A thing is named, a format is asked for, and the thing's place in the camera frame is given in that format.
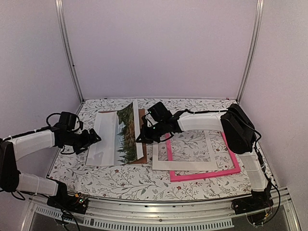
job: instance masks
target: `table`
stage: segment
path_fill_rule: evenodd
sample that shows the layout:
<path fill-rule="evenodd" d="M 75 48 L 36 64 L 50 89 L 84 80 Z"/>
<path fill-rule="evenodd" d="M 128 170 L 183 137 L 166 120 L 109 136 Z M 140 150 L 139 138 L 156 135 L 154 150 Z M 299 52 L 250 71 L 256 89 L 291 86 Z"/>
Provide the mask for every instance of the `table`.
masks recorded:
<path fill-rule="evenodd" d="M 133 99 L 87 100 L 83 104 L 80 119 L 84 129 L 94 126 L 98 111 L 119 110 Z M 229 107 L 233 100 L 205 99 L 138 99 L 139 108 L 147 109 L 161 101 L 169 110 L 189 108 L 193 111 L 219 110 Z M 223 140 L 211 136 L 213 151 L 219 156 L 224 154 Z M 218 199 L 250 193 L 250 182 L 245 168 L 237 156 L 241 173 L 205 180 L 170 182 L 168 171 L 153 171 L 151 165 L 152 146 L 147 145 L 148 163 L 111 167 L 87 166 L 87 151 L 79 155 L 59 154 L 51 168 L 49 178 L 67 184 L 70 192 L 81 192 L 91 197 L 142 201 L 188 201 Z M 267 175 L 273 178 L 265 160 Z"/>

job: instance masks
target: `landscape photo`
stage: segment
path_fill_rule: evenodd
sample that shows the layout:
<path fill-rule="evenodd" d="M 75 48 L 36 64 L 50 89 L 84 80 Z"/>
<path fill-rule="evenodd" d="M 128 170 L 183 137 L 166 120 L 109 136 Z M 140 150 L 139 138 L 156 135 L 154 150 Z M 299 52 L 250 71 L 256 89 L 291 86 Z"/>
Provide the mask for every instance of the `landscape photo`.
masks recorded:
<path fill-rule="evenodd" d="M 129 164 L 138 159 L 133 103 L 116 112 L 115 162 Z"/>

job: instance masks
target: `wire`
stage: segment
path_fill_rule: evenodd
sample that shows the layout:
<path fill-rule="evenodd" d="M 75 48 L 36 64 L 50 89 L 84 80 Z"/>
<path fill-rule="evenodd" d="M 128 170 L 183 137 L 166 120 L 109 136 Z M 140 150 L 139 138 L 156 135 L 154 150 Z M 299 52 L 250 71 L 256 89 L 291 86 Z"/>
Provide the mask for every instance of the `wire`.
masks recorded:
<path fill-rule="evenodd" d="M 264 222 L 264 224 L 270 222 L 270 221 L 276 216 L 276 214 L 278 213 L 278 210 L 279 210 L 279 208 L 280 208 L 280 204 L 281 204 L 281 196 L 280 196 L 279 189 L 271 182 L 271 180 L 269 180 L 269 181 L 270 181 L 270 184 L 272 185 L 272 187 L 274 187 L 274 189 L 275 189 L 275 190 L 277 191 L 277 193 L 278 193 L 279 202 L 278 202 L 278 207 L 277 207 L 277 209 L 276 209 L 274 215 L 271 216 L 268 220 L 266 220 L 266 221 Z"/>
<path fill-rule="evenodd" d="M 184 110 L 185 112 L 188 112 L 189 114 L 205 114 L 205 113 L 211 113 L 211 112 L 227 112 L 228 110 L 214 110 L 214 111 L 210 111 L 210 110 L 207 110 L 207 111 L 198 111 L 198 112 L 192 112 L 188 109 L 185 109 Z"/>
<path fill-rule="evenodd" d="M 263 172 L 265 172 L 266 166 L 263 160 L 263 156 L 261 155 L 261 153 L 258 151 L 257 149 L 257 142 L 261 139 L 262 135 L 260 132 L 258 132 L 256 129 L 252 128 L 251 126 L 249 126 L 245 121 L 243 121 L 236 113 L 232 112 L 232 111 L 228 111 L 229 113 L 231 113 L 232 115 L 236 116 L 238 120 L 240 120 L 246 127 L 248 127 L 250 130 L 252 130 L 253 132 L 255 132 L 256 134 L 258 134 L 258 138 L 255 140 L 255 146 L 254 149 L 256 151 L 256 154 L 258 156 L 258 159 L 260 161 L 260 163 L 263 163 L 261 168 L 263 169 Z"/>
<path fill-rule="evenodd" d="M 61 115 L 61 113 L 52 113 L 52 114 L 50 114 L 49 116 L 47 116 L 47 118 L 46 118 L 46 124 L 47 124 L 49 127 L 51 127 L 51 125 L 50 125 L 50 123 L 49 123 L 49 118 L 52 117 L 52 116 L 54 116 L 54 115 Z"/>
<path fill-rule="evenodd" d="M 73 133 L 77 132 L 79 129 L 82 130 L 83 128 L 83 122 L 80 121 L 79 116 L 76 115 L 76 117 L 78 119 L 79 127 L 75 130 L 72 130 Z"/>
<path fill-rule="evenodd" d="M 21 197 L 18 197 L 18 196 L 16 196 L 13 192 L 11 192 L 11 194 L 12 194 L 12 196 L 14 197 L 14 198 L 16 198 L 17 200 L 21 200 L 21 201 L 25 201 L 26 199 L 25 199 L 25 197 L 24 197 L 24 195 L 22 195 L 19 191 L 16 191 Z"/>
<path fill-rule="evenodd" d="M 253 224 L 253 221 L 252 221 L 252 220 L 249 220 L 249 219 L 248 219 L 248 215 L 247 215 L 247 214 L 246 214 L 246 219 L 247 219 L 248 223 L 251 224 L 253 227 L 256 227 L 256 228 L 258 227 L 258 225 L 254 225 L 254 224 Z"/>
<path fill-rule="evenodd" d="M 77 222 L 75 216 L 74 216 L 70 211 L 68 211 L 68 209 L 66 209 L 65 207 L 63 207 L 60 203 L 58 203 L 56 200 L 52 199 L 51 197 L 46 196 L 46 195 L 43 195 L 43 194 L 41 194 L 41 195 L 44 196 L 44 197 L 46 197 L 46 198 L 48 198 L 48 199 L 50 199 L 50 200 L 52 200 L 53 202 L 55 202 L 55 203 L 61 208 L 61 212 L 62 212 L 62 222 L 63 222 L 62 225 L 63 225 L 63 227 L 64 227 L 67 231 L 70 231 L 70 230 L 66 227 L 66 225 L 64 225 L 64 217 L 65 217 L 65 218 L 69 218 L 69 219 L 73 219 L 74 222 L 76 223 L 76 226 L 77 226 L 78 231 L 80 231 L 80 227 L 79 227 L 79 224 L 78 224 L 78 222 Z"/>

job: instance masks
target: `pink picture frame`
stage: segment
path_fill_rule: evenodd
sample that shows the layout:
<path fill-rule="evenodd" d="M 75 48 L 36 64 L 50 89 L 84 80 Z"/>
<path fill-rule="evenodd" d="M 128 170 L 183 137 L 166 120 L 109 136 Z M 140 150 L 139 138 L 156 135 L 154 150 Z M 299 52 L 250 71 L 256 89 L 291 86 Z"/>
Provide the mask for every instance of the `pink picture frame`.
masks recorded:
<path fill-rule="evenodd" d="M 170 181 L 171 182 L 179 182 L 179 181 L 187 181 L 187 180 L 200 180 L 200 179 L 207 179 L 207 178 L 213 178 L 213 177 L 222 177 L 222 176 L 227 176 L 227 175 L 232 175 L 232 174 L 238 174 L 241 172 L 241 168 L 239 163 L 237 162 L 237 159 L 235 157 L 234 152 L 232 152 L 227 144 L 226 136 L 225 133 L 221 133 L 223 140 L 225 141 L 225 144 L 227 146 L 227 149 L 229 151 L 231 160 L 233 162 L 234 168 L 233 169 L 228 169 L 228 170 L 221 170 L 217 172 L 208 172 L 208 173 L 199 173 L 199 174 L 191 174 L 191 175 L 185 175 L 185 176 L 179 176 L 175 174 L 175 171 L 170 171 Z M 168 161 L 172 161 L 172 148 L 171 148 L 171 141 L 167 140 L 166 141 L 167 145 L 167 156 L 168 156 Z"/>

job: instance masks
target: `pink wall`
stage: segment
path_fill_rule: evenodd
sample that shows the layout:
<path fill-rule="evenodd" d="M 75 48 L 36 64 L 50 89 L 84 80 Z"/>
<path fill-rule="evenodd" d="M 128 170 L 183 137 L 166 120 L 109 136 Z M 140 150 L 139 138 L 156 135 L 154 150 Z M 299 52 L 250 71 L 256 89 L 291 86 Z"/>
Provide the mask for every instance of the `pink wall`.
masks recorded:
<path fill-rule="evenodd" d="M 65 0 L 85 98 L 236 98 L 256 0 Z"/>
<path fill-rule="evenodd" d="M 78 107 L 52 0 L 0 1 L 0 137 L 45 126 L 45 118 Z M 45 176 L 54 149 L 18 161 Z M 25 203 L 0 193 L 0 230 L 20 229 Z"/>
<path fill-rule="evenodd" d="M 242 106 L 308 229 L 308 1 L 265 1 Z"/>

